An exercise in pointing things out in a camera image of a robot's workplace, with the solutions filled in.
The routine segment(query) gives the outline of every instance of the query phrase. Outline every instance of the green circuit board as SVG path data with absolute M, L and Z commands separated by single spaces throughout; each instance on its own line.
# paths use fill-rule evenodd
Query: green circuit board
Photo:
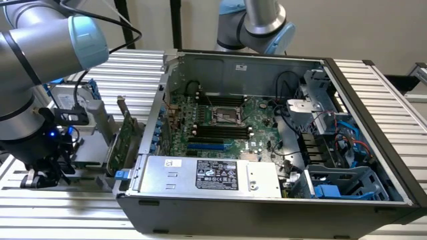
M 238 107 L 220 105 L 201 105 L 192 97 L 184 95 L 170 96 L 170 106 L 178 110 L 173 112 L 174 119 L 178 119 L 180 125 L 172 124 L 172 142 L 169 155 L 174 157 L 201 157 L 220 159 L 244 159 L 242 156 L 256 154 L 262 161 L 270 161 L 270 151 L 266 150 L 266 143 L 273 146 L 280 140 L 277 127 L 273 127 L 273 107 L 268 106 L 268 99 L 261 97 L 248 97 L 244 104 Z M 266 108 L 260 108 L 260 104 L 265 104 Z M 238 108 L 240 124 L 221 120 L 213 123 L 212 109 L 232 110 Z M 252 127 L 253 135 L 249 139 L 222 138 L 225 150 L 196 150 L 196 156 L 188 156 L 188 139 L 193 137 L 193 124 L 200 126 L 236 126 Z

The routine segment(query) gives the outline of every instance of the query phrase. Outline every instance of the power supply label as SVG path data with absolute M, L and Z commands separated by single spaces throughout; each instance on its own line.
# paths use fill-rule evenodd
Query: power supply label
M 237 163 L 234 161 L 197 160 L 194 186 L 197 189 L 237 191 Z

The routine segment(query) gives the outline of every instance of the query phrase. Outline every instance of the wire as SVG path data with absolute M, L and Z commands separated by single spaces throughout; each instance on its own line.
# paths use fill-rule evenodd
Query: wire
M 332 114 L 333 115 L 333 121 L 334 121 L 334 133 L 337 133 L 337 131 L 338 131 L 338 128 L 337 128 L 337 121 L 336 121 L 336 115 L 334 115 L 334 112 L 333 111 L 322 111 L 322 112 L 320 112 L 318 114 L 317 114 L 317 116 L 313 118 L 313 120 L 308 123 L 308 125 L 306 125 L 306 129 L 308 129 L 308 127 L 310 126 L 310 124 L 313 124 L 314 123 L 314 121 L 316 121 L 316 119 L 320 117 L 320 115 L 321 114 Z
M 213 104 L 212 104 L 212 102 L 210 102 L 210 99 L 209 99 L 208 95 L 206 95 L 206 94 L 204 94 L 204 96 L 205 96 L 205 98 L 206 98 L 206 100 L 208 100 L 208 103 L 210 104 L 210 107 L 213 108 Z M 214 114 L 214 113 L 212 113 L 212 114 L 213 114 L 213 116 L 216 116 L 217 118 L 224 119 L 225 121 L 228 121 L 228 122 L 230 122 L 230 123 L 236 124 L 236 122 L 234 122 L 234 121 L 230 121 L 229 119 L 222 118 L 221 116 L 218 116 L 218 115 L 217 115 L 217 114 Z
M 272 147 L 272 152 L 277 155 L 277 156 L 289 156 L 289 155 L 293 155 L 293 154 L 297 154 L 297 153 L 300 153 L 301 151 L 294 151 L 294 152 L 290 152 L 290 153 L 286 153 L 286 154 L 280 154 L 280 153 L 277 153 L 276 152 L 276 147 L 277 147 L 277 145 L 281 143 L 282 141 L 280 140 L 274 145 L 273 145 L 273 147 Z
M 290 70 L 286 70 L 286 71 L 282 71 L 277 74 L 277 76 L 274 77 L 274 99 L 277 99 L 277 90 L 278 90 L 278 78 L 282 74 L 286 74 L 286 73 L 292 73 L 294 76 L 296 76 L 296 79 L 297 79 L 297 82 L 300 82 L 300 76 Z
M 126 20 L 126 18 L 120 14 L 120 12 L 117 11 L 117 9 L 106 2 L 106 0 L 101 0 L 102 3 L 106 5 L 106 7 L 118 15 L 118 17 L 122 19 L 122 21 L 125 21 L 125 23 L 130 26 L 130 22 Z
M 0 2 L 0 7 L 5 7 L 13 4 L 25 4 L 25 3 L 30 3 L 30 2 L 35 2 L 37 0 L 10 0 L 10 1 L 5 1 L 2 0 L 2 2 Z
M 241 123 L 250 117 L 252 113 L 254 113 L 254 112 L 256 112 L 256 109 L 252 110 L 252 111 L 248 113 L 248 115 L 242 118 Z
M 281 119 L 286 125 L 286 127 L 293 131 L 293 133 L 296 134 L 296 136 L 300 136 L 300 133 L 298 131 L 294 129 L 294 127 L 292 127 L 292 125 L 289 124 L 286 118 L 285 118 L 285 115 L 284 115 L 284 112 L 282 112 L 282 107 L 280 108 L 280 116 L 281 116 Z
M 360 145 L 362 146 L 362 148 L 365 149 L 366 155 L 370 157 L 372 155 L 370 155 L 370 151 L 369 151 L 368 145 L 366 145 L 362 141 L 358 141 L 358 140 L 353 140 L 353 139 L 352 139 L 352 142 L 353 142 L 354 144 L 360 144 Z
M 352 149 L 353 149 L 353 140 L 349 138 L 349 136 L 348 136 L 346 134 L 344 134 L 344 133 L 341 133 L 341 132 L 336 133 L 334 143 L 341 140 L 341 139 L 338 139 L 338 135 L 342 136 L 342 140 L 346 139 L 346 141 L 348 141 L 348 143 L 349 143 L 349 145 L 348 145 L 346 147 L 349 148 L 349 150 L 352 150 Z
M 74 132 L 75 132 L 75 134 L 77 134 L 77 137 L 74 138 L 74 140 L 70 142 L 70 143 L 75 143 L 75 142 L 78 142 L 78 140 L 79 140 L 79 131 L 78 131 L 78 129 L 74 127 L 74 126 L 67 126 L 67 128 L 71 128 L 73 130 L 74 130 Z
M 129 29 L 129 30 L 133 31 L 134 33 L 137 33 L 137 37 L 133 38 L 132 41 L 125 42 L 124 44 L 121 44 L 120 46 L 117 46 L 116 48 L 113 48 L 111 50 L 109 50 L 109 54 L 114 53 L 116 51 L 118 51 L 120 49 L 125 48 L 126 46 L 129 46 L 129 45 L 133 44 L 137 40 L 141 39 L 142 33 L 141 33 L 136 28 L 133 28 L 130 25 L 124 24 L 122 22 L 120 22 L 120 21 L 117 21 L 117 20 L 114 20 L 114 19 L 111 19 L 111 18 L 109 18 L 109 17 L 105 17 L 105 16 L 101 16 L 101 15 L 93 14 L 93 13 L 86 12 L 86 11 L 81 11 L 81 10 L 78 10 L 78 9 L 75 9 L 75 8 L 71 8 L 70 6 L 66 6 L 66 3 L 67 3 L 69 1 L 70 1 L 70 0 L 59 0 L 58 5 L 59 5 L 59 7 L 61 7 L 62 9 L 65 9 L 65 10 L 69 11 L 70 13 L 73 13 L 73 14 L 79 14 L 79 15 L 82 15 L 82 16 L 90 17 L 90 18 L 93 18 L 93 19 L 102 20 L 102 21 L 109 22 L 109 23 L 111 23 L 111 24 L 116 24 L 116 25 L 118 25 L 118 26 Z M 86 69 L 86 70 L 82 72 L 82 74 L 81 74 L 81 76 L 78 77 L 78 79 L 77 79 L 77 81 L 75 81 L 75 83 L 74 83 L 74 86 L 73 86 L 71 97 L 73 97 L 73 104 L 74 104 L 74 106 L 79 106 L 78 101 L 77 101 L 77 90 L 78 90 L 78 85 L 79 85 L 79 83 L 81 83 L 81 80 L 82 80 L 82 78 L 85 77 L 85 75 L 87 74 L 87 72 L 89 72 L 89 69 Z

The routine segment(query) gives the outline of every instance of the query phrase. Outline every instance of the black cable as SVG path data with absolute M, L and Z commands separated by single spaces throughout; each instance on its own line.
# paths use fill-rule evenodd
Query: black cable
M 189 81 L 186 82 L 186 85 L 185 85 L 184 94 L 188 94 L 188 86 L 189 86 L 189 84 L 192 84 L 192 83 L 197 83 L 197 85 L 200 85 L 200 82 L 198 82 L 197 80 L 189 80 Z
M 5 7 L 13 4 L 25 4 L 25 3 L 30 3 L 38 0 L 9 0 L 9 1 L 0 1 L 0 7 Z
M 73 98 L 73 105 L 74 106 L 79 106 L 79 103 L 77 101 L 77 90 L 78 90 L 78 85 L 81 83 L 81 80 L 83 79 L 85 75 L 87 74 L 89 70 L 85 70 L 81 74 L 81 76 L 78 77 L 77 81 L 74 82 L 73 85 L 73 91 L 71 91 L 71 98 Z
M 55 108 L 58 108 L 58 109 L 59 109 L 58 102 L 55 101 L 55 99 L 54 99 L 54 97 L 53 97 L 53 95 L 51 95 L 51 94 L 50 94 L 50 98 L 51 98 L 51 101 L 53 101 L 53 103 L 54 103 Z
M 285 114 L 282 112 L 282 108 L 280 107 L 280 116 L 281 116 L 281 119 L 286 125 L 286 127 L 293 131 L 293 133 L 296 134 L 296 136 L 300 136 L 300 133 L 298 131 L 294 129 L 294 127 L 290 125 L 290 123 L 288 122 L 286 120 L 286 117 L 285 117 Z
M 125 42 L 124 44 L 121 44 L 120 46 L 117 46 L 116 48 L 113 48 L 111 50 L 109 50 L 109 54 L 114 53 L 117 50 L 120 50 L 120 49 L 125 48 L 126 46 L 132 45 L 137 40 L 141 39 L 142 33 L 141 33 L 136 28 L 133 28 L 132 26 L 129 26 L 126 23 L 122 23 L 122 22 L 120 22 L 120 21 L 117 21 L 117 20 L 114 20 L 114 19 L 111 19 L 111 18 L 109 18 L 109 17 L 103 17 L 103 16 L 101 16 L 101 15 L 93 14 L 93 13 L 86 12 L 86 11 L 81 11 L 81 10 L 78 10 L 78 9 L 75 9 L 75 8 L 71 8 L 71 7 L 66 6 L 66 3 L 67 3 L 69 1 L 70 1 L 70 0 L 59 0 L 59 3 L 58 3 L 59 7 L 61 7 L 62 9 L 65 9 L 67 12 L 70 12 L 70 13 L 73 13 L 73 14 L 79 14 L 79 15 L 82 15 L 82 16 L 90 17 L 90 18 L 93 18 L 93 19 L 102 20 L 102 21 L 109 22 L 109 23 L 111 23 L 111 24 L 116 24 L 116 25 L 121 26 L 122 28 L 129 29 L 130 31 L 133 31 L 134 33 L 137 33 L 137 37 L 133 38 L 132 41 Z M 78 77 L 78 79 L 77 79 L 77 81 L 75 81 L 75 83 L 74 83 L 74 86 L 73 86 L 71 97 L 73 97 L 73 104 L 74 104 L 74 106 L 79 106 L 78 101 L 77 101 L 77 90 L 78 90 L 78 85 L 79 85 L 79 83 L 81 83 L 81 80 L 82 80 L 82 78 L 85 77 L 85 75 L 87 74 L 87 72 L 89 72 L 89 70 L 86 69 L 86 70 L 82 72 L 81 76 Z
M 289 156 L 289 155 L 293 155 L 293 154 L 297 154 L 297 153 L 300 153 L 301 151 L 294 151 L 294 152 L 290 152 L 290 153 L 286 153 L 286 154 L 280 154 L 280 153 L 277 153 L 276 152 L 276 147 L 277 147 L 277 145 L 281 143 L 281 140 L 273 145 L 273 147 L 272 147 L 272 152 L 277 155 L 277 156 Z
M 281 77 L 281 75 L 282 74 L 286 74 L 286 73 L 292 73 L 294 76 L 296 76 L 296 79 L 297 79 L 297 83 L 300 82 L 300 76 L 293 72 L 293 71 L 290 71 L 290 70 L 286 70 L 286 71 L 282 71 L 282 72 L 280 72 L 278 74 L 277 74 L 277 76 L 274 77 L 274 99 L 277 99 L 277 90 L 278 90 L 278 78 Z
M 334 137 L 336 137 L 337 135 L 341 135 L 341 136 L 344 136 L 344 137 L 346 138 L 348 141 L 344 141 L 344 143 L 345 143 L 345 145 L 346 145 L 348 151 L 352 151 L 352 150 L 353 150 L 353 141 L 352 141 L 352 138 L 350 138 L 346 134 L 344 134 L 344 133 L 341 133 L 341 132 L 336 133 L 336 134 L 334 134 Z M 333 150 L 334 150 L 334 152 L 336 152 L 336 156 L 337 156 L 337 158 L 338 158 L 340 165 L 341 165 L 341 167 L 344 167 L 346 161 L 345 161 L 344 157 L 341 156 L 341 153 L 340 153 L 338 147 L 337 147 L 337 145 L 338 145 L 337 142 L 341 141 L 341 140 L 342 140 L 342 139 L 336 138 L 336 139 L 333 140 L 333 146 L 332 146 L 332 147 L 333 147 Z
M 281 89 L 280 89 L 280 99 L 281 99 L 281 96 L 282 96 L 282 89 L 284 89 L 284 86 L 286 87 L 286 92 L 288 92 L 288 95 L 290 96 L 292 95 L 292 92 L 290 92 L 290 86 L 288 84 L 288 81 L 282 80 L 281 82 Z
M 77 137 L 74 138 L 74 141 L 70 141 L 74 144 L 79 140 L 79 131 L 74 126 L 67 126 L 67 128 L 71 128 L 74 130 L 75 134 L 77 134 Z

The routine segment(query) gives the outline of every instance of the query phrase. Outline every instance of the blue latch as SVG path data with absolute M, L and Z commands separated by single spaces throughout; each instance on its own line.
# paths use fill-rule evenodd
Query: blue latch
M 129 176 L 129 172 L 128 171 L 116 171 L 113 179 L 121 180 L 121 181 L 126 181 L 126 180 L 129 180 L 128 176 Z
M 362 195 L 341 195 L 336 185 L 317 185 L 313 187 L 313 192 L 320 199 L 370 200 L 374 195 L 372 191 Z

